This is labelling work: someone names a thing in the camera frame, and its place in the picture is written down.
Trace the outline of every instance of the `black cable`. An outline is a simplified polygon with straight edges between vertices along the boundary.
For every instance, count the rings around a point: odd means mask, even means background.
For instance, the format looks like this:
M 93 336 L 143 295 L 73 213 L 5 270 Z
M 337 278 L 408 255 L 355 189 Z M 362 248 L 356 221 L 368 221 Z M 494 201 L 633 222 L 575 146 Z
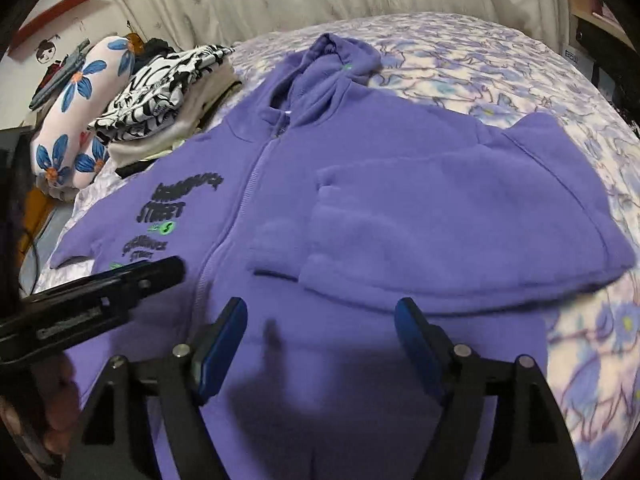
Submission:
M 38 250 L 36 248 L 36 242 L 33 239 L 33 235 L 31 234 L 31 232 L 26 227 L 23 227 L 22 230 L 26 233 L 27 237 L 29 238 L 29 243 L 31 244 L 31 248 L 33 249 L 33 257 L 36 260 L 35 278 L 33 279 L 33 285 L 31 285 L 31 292 L 29 293 L 29 295 L 31 296 L 33 294 L 33 291 L 36 290 L 36 284 L 38 283 L 38 278 L 40 277 L 40 255 L 38 254 Z

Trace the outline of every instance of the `black and white patterned cloth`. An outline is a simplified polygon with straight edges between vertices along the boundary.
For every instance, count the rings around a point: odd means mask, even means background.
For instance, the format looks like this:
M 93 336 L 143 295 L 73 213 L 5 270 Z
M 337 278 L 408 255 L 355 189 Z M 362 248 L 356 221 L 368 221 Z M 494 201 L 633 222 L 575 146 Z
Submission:
M 206 45 L 158 56 L 133 76 L 104 113 L 89 123 L 100 142 L 140 139 L 175 121 L 189 87 L 234 50 Z

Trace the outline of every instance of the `zipper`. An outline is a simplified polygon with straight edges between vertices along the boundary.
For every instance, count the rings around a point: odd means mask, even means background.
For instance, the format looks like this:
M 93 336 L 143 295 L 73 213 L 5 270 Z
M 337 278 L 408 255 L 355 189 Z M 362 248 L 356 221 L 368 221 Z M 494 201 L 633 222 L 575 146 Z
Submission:
M 202 269 L 202 272 L 200 273 L 198 284 L 196 286 L 196 296 L 195 296 L 193 310 L 191 314 L 191 323 L 188 331 L 187 340 L 191 340 L 195 336 L 195 333 L 200 328 L 200 323 L 196 323 L 197 321 L 200 321 L 200 320 L 196 320 L 195 317 L 198 314 L 204 313 L 203 303 L 207 297 L 209 283 L 210 283 L 210 280 L 207 280 L 207 277 L 212 271 L 214 262 L 216 261 L 216 256 L 221 252 L 223 252 L 226 249 L 226 247 L 230 244 L 232 240 L 232 235 L 236 231 L 236 227 L 238 226 L 242 218 L 244 218 L 246 207 L 254 195 L 255 187 L 258 183 L 258 178 L 260 177 L 262 168 L 264 167 L 267 159 L 269 158 L 270 153 L 273 151 L 276 143 L 280 140 L 280 137 L 287 131 L 288 127 L 289 127 L 289 115 L 287 114 L 286 116 L 284 116 L 284 120 L 282 121 L 282 126 L 278 129 L 273 139 L 267 142 L 262 148 L 262 151 L 260 152 L 260 155 L 258 156 L 258 159 L 256 160 L 256 163 L 254 164 L 253 169 L 251 170 L 249 180 L 247 181 L 246 186 L 244 187 L 244 191 L 242 192 L 242 199 L 240 200 L 240 205 L 236 210 L 236 216 L 231 222 L 231 225 L 226 231 L 226 234 L 223 236 L 218 246 L 215 247 L 206 256 L 206 263 Z

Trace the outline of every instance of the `blue gripper pad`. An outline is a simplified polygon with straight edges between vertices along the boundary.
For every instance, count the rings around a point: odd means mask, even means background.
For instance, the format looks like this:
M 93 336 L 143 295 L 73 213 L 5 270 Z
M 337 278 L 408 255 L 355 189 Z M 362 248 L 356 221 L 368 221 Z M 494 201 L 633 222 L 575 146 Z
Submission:
M 247 318 L 244 300 L 231 298 L 216 322 L 204 327 L 198 334 L 191 359 L 191 378 L 194 393 L 201 404 L 220 391 L 242 341 Z
M 449 351 L 453 348 L 449 337 L 439 326 L 427 322 L 411 298 L 398 301 L 394 323 L 398 339 L 425 393 L 442 403 L 447 393 L 442 376 L 449 367 Z

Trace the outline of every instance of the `purple hoodie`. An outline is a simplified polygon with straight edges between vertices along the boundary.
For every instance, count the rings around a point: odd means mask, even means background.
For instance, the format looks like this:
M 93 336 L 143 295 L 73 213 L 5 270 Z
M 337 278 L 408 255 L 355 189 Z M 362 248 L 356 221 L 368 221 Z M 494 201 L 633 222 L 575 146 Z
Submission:
M 552 117 L 484 126 L 367 89 L 379 63 L 321 36 L 65 235 L 53 267 L 187 265 L 128 325 L 69 352 L 83 399 L 109 356 L 168 352 L 241 296 L 247 332 L 202 409 L 231 478 L 391 480 L 411 478 L 439 416 L 396 338 L 399 298 L 485 357 L 546 369 L 532 306 L 634 264 L 602 183 Z M 162 432 L 156 446 L 175 478 Z

